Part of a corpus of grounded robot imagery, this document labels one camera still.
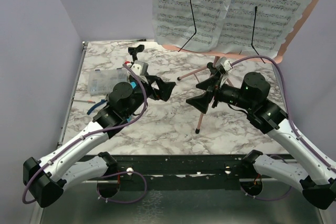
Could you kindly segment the blue toy recorder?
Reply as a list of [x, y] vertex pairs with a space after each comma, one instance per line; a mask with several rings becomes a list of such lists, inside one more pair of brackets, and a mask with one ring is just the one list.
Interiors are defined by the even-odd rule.
[[[137, 87], [137, 83], [134, 82], [134, 81], [130, 82], [130, 84], [131, 84], [131, 86], [132, 86], [132, 89], [135, 89], [135, 88]], [[133, 119], [133, 117], [135, 117], [135, 116], [136, 116], [135, 113], [131, 114], [131, 115], [127, 118], [127, 122], [129, 123], [129, 122]]]

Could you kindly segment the black microphone desk stand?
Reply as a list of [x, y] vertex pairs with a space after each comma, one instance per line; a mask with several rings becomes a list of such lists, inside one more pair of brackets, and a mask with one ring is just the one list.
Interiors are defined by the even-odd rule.
[[128, 53], [132, 56], [132, 61], [135, 62], [137, 58], [137, 54], [144, 51], [144, 45], [138, 45], [137, 47], [129, 47]]

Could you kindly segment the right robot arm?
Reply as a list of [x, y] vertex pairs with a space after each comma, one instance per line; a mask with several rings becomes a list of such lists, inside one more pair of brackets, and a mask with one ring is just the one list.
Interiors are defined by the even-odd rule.
[[335, 172], [332, 166], [318, 159], [321, 151], [315, 146], [309, 147], [310, 141], [297, 136], [288, 114], [267, 98], [270, 84], [262, 74], [245, 74], [240, 88], [221, 84], [217, 76], [198, 83], [196, 87], [204, 93], [187, 99], [187, 104], [203, 114], [209, 106], [216, 107], [219, 102], [246, 110], [250, 124], [278, 142], [301, 165], [291, 166], [253, 150], [241, 164], [241, 171], [246, 177], [260, 174], [275, 178], [301, 192], [309, 203], [319, 209], [326, 210], [335, 201]]

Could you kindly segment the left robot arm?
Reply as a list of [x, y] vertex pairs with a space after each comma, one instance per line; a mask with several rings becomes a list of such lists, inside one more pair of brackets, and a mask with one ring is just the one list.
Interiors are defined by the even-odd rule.
[[158, 76], [145, 76], [143, 82], [119, 82], [107, 96], [107, 104], [93, 120], [68, 143], [52, 153], [35, 159], [30, 157], [23, 164], [24, 193], [31, 193], [33, 201], [45, 208], [57, 201], [65, 190], [93, 178], [119, 178], [132, 175], [131, 168], [121, 165], [107, 152], [80, 162], [92, 149], [114, 137], [123, 128], [139, 118], [133, 114], [139, 107], [147, 107], [147, 99], [167, 101], [176, 86]]

